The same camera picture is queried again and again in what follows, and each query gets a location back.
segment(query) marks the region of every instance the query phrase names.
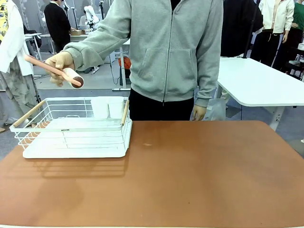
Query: gray hoodie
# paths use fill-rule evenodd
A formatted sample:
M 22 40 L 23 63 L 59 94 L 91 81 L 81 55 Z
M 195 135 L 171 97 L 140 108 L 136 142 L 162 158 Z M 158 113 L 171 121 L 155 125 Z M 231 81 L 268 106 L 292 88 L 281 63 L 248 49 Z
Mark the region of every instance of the gray hoodie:
M 102 64 L 131 38 L 131 87 L 157 101 L 207 107 L 219 73 L 223 0 L 114 0 L 98 29 L 65 46 L 76 69 Z

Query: white wire basket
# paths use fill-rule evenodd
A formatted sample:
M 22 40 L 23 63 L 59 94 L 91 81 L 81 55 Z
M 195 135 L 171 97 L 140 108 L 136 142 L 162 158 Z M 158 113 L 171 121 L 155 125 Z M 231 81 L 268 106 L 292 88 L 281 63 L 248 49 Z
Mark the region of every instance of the white wire basket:
M 122 119 L 94 117 L 93 97 L 47 98 L 16 121 L 10 130 L 24 158 L 115 158 L 129 148 L 132 120 L 124 98 Z M 38 114 L 27 124 L 26 120 Z M 35 128 L 29 128 L 37 122 Z

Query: black pants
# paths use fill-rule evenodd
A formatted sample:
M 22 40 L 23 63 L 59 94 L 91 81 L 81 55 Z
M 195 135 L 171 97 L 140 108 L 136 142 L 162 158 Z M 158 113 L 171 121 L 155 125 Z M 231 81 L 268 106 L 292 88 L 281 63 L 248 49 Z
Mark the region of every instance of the black pants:
M 147 98 L 132 89 L 129 101 L 130 118 L 135 121 L 188 121 L 194 106 L 194 98 L 163 103 Z
M 288 69 L 285 67 L 287 61 L 295 60 L 296 52 L 293 48 L 298 48 L 299 43 L 302 42 L 303 31 L 300 29 L 292 28 L 288 33 L 288 39 L 283 44 L 281 44 L 277 55 L 275 57 L 275 62 L 273 65 L 274 69 L 286 72 Z
M 62 51 L 65 45 L 67 45 L 69 42 L 70 41 L 61 41 L 61 42 L 54 41 L 56 52 L 59 53 L 60 51 Z
M 256 36 L 250 58 L 271 67 L 279 42 L 280 34 L 273 34 L 272 31 L 261 32 Z

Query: person's left hand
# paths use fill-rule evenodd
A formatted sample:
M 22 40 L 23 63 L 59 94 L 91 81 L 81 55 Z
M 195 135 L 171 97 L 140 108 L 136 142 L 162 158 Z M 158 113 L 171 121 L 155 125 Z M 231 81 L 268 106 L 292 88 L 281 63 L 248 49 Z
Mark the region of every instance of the person's left hand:
M 288 37 L 288 34 L 284 34 L 284 36 L 283 36 L 283 40 L 282 40 L 282 43 L 284 44 L 284 43 L 286 43 L 286 41 L 287 41 L 287 37 Z
M 200 107 L 195 104 L 194 108 L 193 108 L 192 119 L 195 121 L 201 121 L 204 118 L 206 111 L 207 111 L 207 108 Z

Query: man in black suit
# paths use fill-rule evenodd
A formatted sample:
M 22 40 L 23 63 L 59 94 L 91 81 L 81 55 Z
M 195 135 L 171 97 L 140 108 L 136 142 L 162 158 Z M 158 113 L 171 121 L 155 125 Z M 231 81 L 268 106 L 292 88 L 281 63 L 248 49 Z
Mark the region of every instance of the man in black suit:
M 60 7 L 63 0 L 52 0 L 45 8 L 44 14 L 46 17 L 48 31 L 55 43 L 56 52 L 63 50 L 64 46 L 71 42 L 70 22 Z

